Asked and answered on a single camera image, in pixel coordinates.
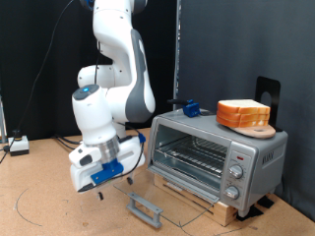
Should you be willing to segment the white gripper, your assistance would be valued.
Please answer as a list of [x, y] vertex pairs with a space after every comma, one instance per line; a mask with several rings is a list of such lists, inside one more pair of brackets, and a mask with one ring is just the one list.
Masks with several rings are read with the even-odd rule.
[[[75, 190], [83, 193], [115, 178], [131, 173], [145, 163], [144, 136], [114, 137], [107, 142], [80, 144], [69, 154], [71, 179]], [[129, 185], [134, 183], [127, 178]], [[104, 199], [102, 192], [98, 197]]]

